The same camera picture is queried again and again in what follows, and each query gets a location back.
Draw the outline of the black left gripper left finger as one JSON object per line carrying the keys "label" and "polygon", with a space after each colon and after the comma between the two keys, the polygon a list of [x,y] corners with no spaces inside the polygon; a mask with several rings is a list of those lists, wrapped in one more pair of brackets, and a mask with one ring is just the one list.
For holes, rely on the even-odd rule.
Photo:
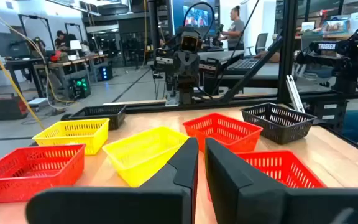
{"label": "black left gripper left finger", "polygon": [[26,205],[29,224],[194,224],[198,143],[189,138],[140,187],[54,187]]}

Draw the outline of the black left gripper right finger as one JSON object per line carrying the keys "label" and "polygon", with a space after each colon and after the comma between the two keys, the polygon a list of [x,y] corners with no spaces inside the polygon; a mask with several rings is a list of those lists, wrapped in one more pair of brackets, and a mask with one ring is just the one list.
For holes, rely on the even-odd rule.
{"label": "black left gripper right finger", "polygon": [[[225,148],[214,139],[205,146]],[[213,208],[218,224],[358,224],[358,188],[243,187],[238,201]]]}

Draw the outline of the red plastic slotted basket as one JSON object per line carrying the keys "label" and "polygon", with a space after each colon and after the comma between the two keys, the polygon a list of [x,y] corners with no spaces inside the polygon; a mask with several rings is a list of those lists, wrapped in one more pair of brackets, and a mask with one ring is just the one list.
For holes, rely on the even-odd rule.
{"label": "red plastic slotted basket", "polygon": [[313,189],[326,185],[291,151],[235,154],[226,148],[205,150],[206,176],[212,202],[238,201],[243,187]]}
{"label": "red plastic slotted basket", "polygon": [[84,144],[17,148],[0,159],[0,203],[25,202],[43,190],[72,186],[84,166]]}
{"label": "red plastic slotted basket", "polygon": [[235,154],[254,151],[263,127],[211,113],[183,123],[187,135],[195,137],[199,150],[206,149],[206,139],[213,138]]}

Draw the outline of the yellow plastic slotted basket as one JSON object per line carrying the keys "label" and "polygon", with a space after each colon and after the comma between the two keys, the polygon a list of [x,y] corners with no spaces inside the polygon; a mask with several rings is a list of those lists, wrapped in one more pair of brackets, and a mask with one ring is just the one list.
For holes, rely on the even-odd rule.
{"label": "yellow plastic slotted basket", "polygon": [[59,121],[32,139],[39,146],[85,144],[85,155],[98,153],[108,139],[109,118]]}
{"label": "yellow plastic slotted basket", "polygon": [[139,187],[155,175],[188,140],[165,126],[153,128],[103,146],[119,176]]}

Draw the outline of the black plastic slotted basket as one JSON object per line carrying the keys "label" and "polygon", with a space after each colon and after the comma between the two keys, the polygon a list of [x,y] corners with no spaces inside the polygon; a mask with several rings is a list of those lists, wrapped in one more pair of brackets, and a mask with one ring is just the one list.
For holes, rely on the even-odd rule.
{"label": "black plastic slotted basket", "polygon": [[126,105],[84,107],[74,114],[65,114],[62,121],[109,118],[109,130],[120,128],[126,117]]}
{"label": "black plastic slotted basket", "polygon": [[261,135],[277,144],[288,144],[305,137],[315,116],[273,103],[241,109],[245,122],[263,128]]}

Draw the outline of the silver mounting plate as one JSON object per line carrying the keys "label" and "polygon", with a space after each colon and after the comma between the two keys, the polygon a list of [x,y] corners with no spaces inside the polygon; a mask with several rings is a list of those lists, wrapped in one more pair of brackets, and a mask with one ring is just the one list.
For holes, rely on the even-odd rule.
{"label": "silver mounting plate", "polygon": [[173,107],[178,106],[180,104],[180,94],[178,91],[170,91],[167,94],[165,106],[166,107]]}

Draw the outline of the large display screen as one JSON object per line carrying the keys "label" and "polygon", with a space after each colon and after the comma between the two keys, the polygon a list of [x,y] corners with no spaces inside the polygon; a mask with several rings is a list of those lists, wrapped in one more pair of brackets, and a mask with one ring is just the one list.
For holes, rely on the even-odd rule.
{"label": "large display screen", "polygon": [[183,6],[183,14],[188,14],[185,19],[186,26],[197,28],[208,28],[212,22],[213,13],[211,9],[205,5],[197,5],[191,9],[189,6]]}

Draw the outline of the black computer keyboard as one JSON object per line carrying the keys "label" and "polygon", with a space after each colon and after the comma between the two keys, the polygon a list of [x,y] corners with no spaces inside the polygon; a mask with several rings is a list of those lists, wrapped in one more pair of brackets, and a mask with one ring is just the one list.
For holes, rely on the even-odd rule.
{"label": "black computer keyboard", "polygon": [[259,59],[257,58],[246,58],[240,59],[230,66],[227,67],[229,71],[243,71],[243,70],[250,70],[254,65],[257,64]]}

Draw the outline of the grey office chair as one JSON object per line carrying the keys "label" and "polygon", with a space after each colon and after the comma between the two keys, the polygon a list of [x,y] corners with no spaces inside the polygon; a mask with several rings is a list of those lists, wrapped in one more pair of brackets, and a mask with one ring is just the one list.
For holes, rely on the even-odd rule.
{"label": "grey office chair", "polygon": [[257,41],[254,46],[246,47],[248,50],[248,55],[246,58],[251,58],[254,55],[257,55],[266,49],[266,42],[267,42],[268,33],[261,33],[257,36]]}

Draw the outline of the computer tower blue lights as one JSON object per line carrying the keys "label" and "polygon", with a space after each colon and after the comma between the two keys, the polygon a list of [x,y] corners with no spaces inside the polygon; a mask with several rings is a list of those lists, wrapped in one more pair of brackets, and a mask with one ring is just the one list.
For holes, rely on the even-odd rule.
{"label": "computer tower blue lights", "polygon": [[112,66],[111,65],[100,66],[98,80],[108,81],[110,79],[113,79]]}

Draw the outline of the grey desk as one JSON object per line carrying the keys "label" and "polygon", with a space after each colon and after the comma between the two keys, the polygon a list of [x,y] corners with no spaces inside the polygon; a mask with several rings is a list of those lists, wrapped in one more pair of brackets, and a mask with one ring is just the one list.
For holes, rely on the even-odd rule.
{"label": "grey desk", "polygon": [[[215,84],[222,77],[220,87],[231,89],[244,76],[243,74],[229,73],[225,71],[226,65],[220,65],[215,71],[207,70],[200,75],[201,86],[204,91],[212,94]],[[278,85],[278,63],[266,63],[258,72],[244,85],[249,88],[276,88]]]}

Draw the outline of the computer tower green lights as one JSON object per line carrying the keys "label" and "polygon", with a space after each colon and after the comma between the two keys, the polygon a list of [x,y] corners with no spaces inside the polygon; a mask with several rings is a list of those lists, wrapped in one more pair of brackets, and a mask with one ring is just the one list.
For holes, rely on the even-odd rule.
{"label": "computer tower green lights", "polygon": [[91,94],[91,86],[87,76],[71,78],[68,81],[68,95],[70,98],[86,98]]}

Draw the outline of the silver aluminium bar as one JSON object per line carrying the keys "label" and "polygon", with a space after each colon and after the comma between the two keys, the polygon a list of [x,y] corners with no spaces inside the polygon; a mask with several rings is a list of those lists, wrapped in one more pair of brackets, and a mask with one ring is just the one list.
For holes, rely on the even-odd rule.
{"label": "silver aluminium bar", "polygon": [[286,84],[294,109],[298,112],[305,113],[303,103],[301,101],[299,92],[296,88],[295,81],[292,75],[286,76]]}

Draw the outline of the black control box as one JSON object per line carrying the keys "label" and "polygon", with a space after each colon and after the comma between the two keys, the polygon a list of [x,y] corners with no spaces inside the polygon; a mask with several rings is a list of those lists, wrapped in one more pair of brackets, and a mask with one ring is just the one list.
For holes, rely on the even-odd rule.
{"label": "black control box", "polygon": [[315,101],[307,103],[305,111],[333,128],[342,128],[348,101]]}

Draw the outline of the black and red case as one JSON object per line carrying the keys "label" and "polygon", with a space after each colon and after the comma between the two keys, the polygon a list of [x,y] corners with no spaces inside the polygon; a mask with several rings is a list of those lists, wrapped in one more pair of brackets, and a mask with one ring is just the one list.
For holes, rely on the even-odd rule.
{"label": "black and red case", "polygon": [[0,121],[24,119],[28,109],[19,96],[13,93],[0,93]]}

